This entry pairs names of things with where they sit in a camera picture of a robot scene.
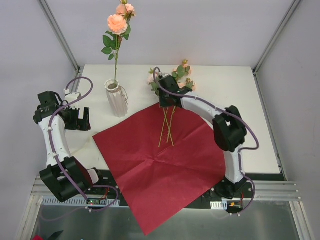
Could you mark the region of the pink flower bunch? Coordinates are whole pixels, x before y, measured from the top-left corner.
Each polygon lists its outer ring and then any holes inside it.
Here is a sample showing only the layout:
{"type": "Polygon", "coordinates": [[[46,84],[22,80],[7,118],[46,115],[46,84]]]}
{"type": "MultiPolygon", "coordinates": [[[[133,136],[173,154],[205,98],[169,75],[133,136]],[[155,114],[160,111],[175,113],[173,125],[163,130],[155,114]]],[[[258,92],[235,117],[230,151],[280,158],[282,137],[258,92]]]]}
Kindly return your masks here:
{"type": "MultiPolygon", "coordinates": [[[[151,86],[151,90],[159,97],[160,96],[160,89],[158,86],[156,86],[156,83],[154,81],[154,77],[153,77],[153,72],[154,69],[150,68],[149,70],[149,74],[150,76],[148,77],[148,85],[151,86]]],[[[183,88],[183,87],[188,87],[191,88],[193,91],[196,90],[196,83],[191,80],[189,78],[189,76],[192,73],[192,68],[191,66],[188,64],[188,60],[184,59],[182,60],[181,64],[174,68],[171,72],[171,75],[173,77],[173,79],[175,80],[175,82],[177,83],[177,85],[179,86],[179,88],[183,88]]],[[[171,141],[172,146],[174,146],[174,140],[173,140],[173,136],[172,136],[172,131],[171,131],[171,127],[172,127],[172,121],[173,121],[173,116],[174,113],[176,112],[176,106],[162,106],[161,107],[163,109],[163,113],[164,113],[164,120],[163,120],[163,124],[162,124],[162,129],[161,129],[161,135],[160,135],[160,140],[159,140],[159,147],[161,146],[162,143],[162,139],[163,139],[163,134],[164,134],[164,130],[165,130],[165,126],[167,126],[167,139],[166,142],[168,143],[169,141],[171,141]]]]}

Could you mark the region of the brown red wrapping paper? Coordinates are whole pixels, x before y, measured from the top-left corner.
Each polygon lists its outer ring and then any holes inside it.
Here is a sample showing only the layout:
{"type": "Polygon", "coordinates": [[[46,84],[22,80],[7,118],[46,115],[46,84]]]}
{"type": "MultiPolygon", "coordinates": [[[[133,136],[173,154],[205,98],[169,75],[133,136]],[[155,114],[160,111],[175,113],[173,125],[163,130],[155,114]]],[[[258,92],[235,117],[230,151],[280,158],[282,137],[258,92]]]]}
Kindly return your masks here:
{"type": "Polygon", "coordinates": [[[170,130],[154,104],[93,139],[142,232],[150,234],[225,176],[212,128],[176,109],[170,130]]]}

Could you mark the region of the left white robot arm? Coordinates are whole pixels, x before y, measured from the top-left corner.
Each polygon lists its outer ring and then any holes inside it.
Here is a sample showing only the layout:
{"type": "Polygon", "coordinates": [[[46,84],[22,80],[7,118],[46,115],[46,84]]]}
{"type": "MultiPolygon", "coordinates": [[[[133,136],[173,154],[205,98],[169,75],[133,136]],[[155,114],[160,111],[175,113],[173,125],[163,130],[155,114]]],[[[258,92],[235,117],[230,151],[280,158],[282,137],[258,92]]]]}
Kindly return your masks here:
{"type": "Polygon", "coordinates": [[[61,203],[87,190],[99,195],[105,191],[106,183],[96,168],[86,169],[72,156],[66,131],[89,131],[90,109],[84,108],[83,118],[79,108],[68,106],[54,91],[38,94],[39,106],[33,120],[41,128],[47,151],[46,168],[40,178],[61,203]]]}

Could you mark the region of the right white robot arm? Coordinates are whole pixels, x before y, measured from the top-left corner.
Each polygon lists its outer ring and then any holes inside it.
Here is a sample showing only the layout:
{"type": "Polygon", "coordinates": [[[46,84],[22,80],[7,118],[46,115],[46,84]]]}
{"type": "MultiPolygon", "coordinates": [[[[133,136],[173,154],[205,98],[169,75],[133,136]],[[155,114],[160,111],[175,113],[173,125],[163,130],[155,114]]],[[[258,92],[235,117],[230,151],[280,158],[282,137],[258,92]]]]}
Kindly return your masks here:
{"type": "Polygon", "coordinates": [[[215,193],[229,200],[237,197],[247,182],[240,153],[247,129],[238,108],[232,105],[219,110],[196,97],[191,88],[180,88],[169,74],[154,76],[153,79],[159,86],[159,103],[162,107],[175,106],[191,111],[212,124],[215,144],[223,151],[225,162],[225,176],[215,185],[215,193]]]}

